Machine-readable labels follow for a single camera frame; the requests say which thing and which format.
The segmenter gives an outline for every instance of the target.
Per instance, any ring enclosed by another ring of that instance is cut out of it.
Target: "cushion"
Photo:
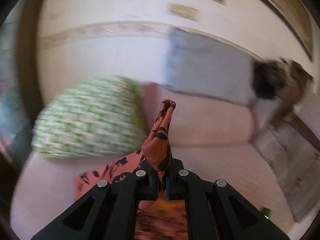
[[[139,94],[139,86],[122,76],[77,85],[40,113],[32,146],[44,157],[58,158],[133,152],[146,138]]]
[[[153,107],[154,101],[168,98],[177,104],[169,129],[171,146],[221,146],[248,142],[253,136],[254,118],[245,106],[175,93],[158,84],[143,87],[142,107],[149,130],[158,111]]]
[[[290,209],[271,168],[249,144],[172,147],[172,155],[202,179],[225,179],[256,208],[271,209],[272,222],[283,231],[287,232],[293,225]],[[17,236],[21,240],[30,240],[74,203],[75,176],[117,158],[117,155],[110,154],[103,158],[48,159],[31,153],[12,199],[10,223]]]
[[[251,106],[255,120],[256,133],[263,131],[280,108],[282,101],[279,98],[272,100],[258,98]]]
[[[184,30],[170,32],[166,85],[172,91],[220,98],[249,105],[253,60],[231,45]]]

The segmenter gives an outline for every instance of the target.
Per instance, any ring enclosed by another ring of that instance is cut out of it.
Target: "green patterned pillow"
[[[86,81],[58,96],[38,116],[33,148],[44,157],[125,155],[146,139],[136,106],[139,86],[113,76]]]

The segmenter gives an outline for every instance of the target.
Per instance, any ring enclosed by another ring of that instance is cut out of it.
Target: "wall molding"
[[[61,33],[56,33],[50,36],[43,36],[38,38],[38,49],[45,50],[81,40],[100,39],[106,37],[138,36],[168,39],[169,31],[171,28],[174,27],[183,29],[189,33],[200,34],[212,38],[214,40],[220,41],[222,43],[231,45],[237,49],[240,49],[248,53],[251,57],[257,60],[262,60],[261,57],[254,54],[253,52],[213,34],[202,32],[194,28],[157,22],[119,21],[81,26]]]

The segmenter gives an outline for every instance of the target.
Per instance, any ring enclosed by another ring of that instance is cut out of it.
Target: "silver screw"
[[[144,170],[138,170],[137,172],[136,172],[136,175],[138,176],[138,177],[143,177],[143,176],[145,176],[147,173],[144,171]]]
[[[217,180],[217,186],[218,187],[225,187],[227,183],[223,179]]]
[[[104,179],[101,179],[98,181],[97,185],[98,187],[105,187],[106,185],[108,185],[108,182]]]
[[[179,175],[182,176],[182,177],[187,176],[188,174],[189,174],[189,171],[187,171],[187,170],[179,171]]]

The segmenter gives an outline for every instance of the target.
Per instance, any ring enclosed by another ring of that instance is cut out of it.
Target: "pink sofa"
[[[271,220],[287,232],[294,220],[284,194],[269,165],[249,143],[268,123],[279,101],[257,100],[250,109],[148,84],[142,101],[148,129],[165,98],[177,104],[169,131],[173,156],[202,179],[225,179],[256,208],[271,209]],[[29,240],[74,202],[75,176],[115,158],[44,159],[33,152],[12,200],[11,226],[18,237]]]

